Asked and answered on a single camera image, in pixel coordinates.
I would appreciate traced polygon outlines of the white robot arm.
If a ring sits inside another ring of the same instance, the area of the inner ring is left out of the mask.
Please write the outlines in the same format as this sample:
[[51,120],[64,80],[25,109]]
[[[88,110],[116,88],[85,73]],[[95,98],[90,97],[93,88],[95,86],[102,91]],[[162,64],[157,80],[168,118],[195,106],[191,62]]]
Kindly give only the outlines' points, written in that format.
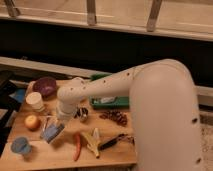
[[87,97],[130,100],[137,165],[134,171],[203,171],[196,86],[187,67],[164,59],[57,92],[56,116],[68,119]]

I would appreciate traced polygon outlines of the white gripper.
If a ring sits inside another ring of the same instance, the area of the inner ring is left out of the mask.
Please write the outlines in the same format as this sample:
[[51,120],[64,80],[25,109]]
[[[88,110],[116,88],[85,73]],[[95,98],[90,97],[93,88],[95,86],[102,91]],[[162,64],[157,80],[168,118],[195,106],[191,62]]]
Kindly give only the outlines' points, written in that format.
[[[71,118],[74,117],[74,115],[77,112],[77,105],[70,105],[70,104],[66,104],[66,103],[62,103],[62,102],[58,102],[57,103],[57,107],[56,107],[56,117],[58,120],[60,121],[69,121]],[[61,131],[63,131],[63,129],[65,128],[65,123],[64,122],[57,122],[57,130],[60,133]],[[49,127],[50,125],[46,124],[43,126],[42,128],[42,132],[40,134],[40,139],[43,138],[43,135],[46,131],[46,129]]]

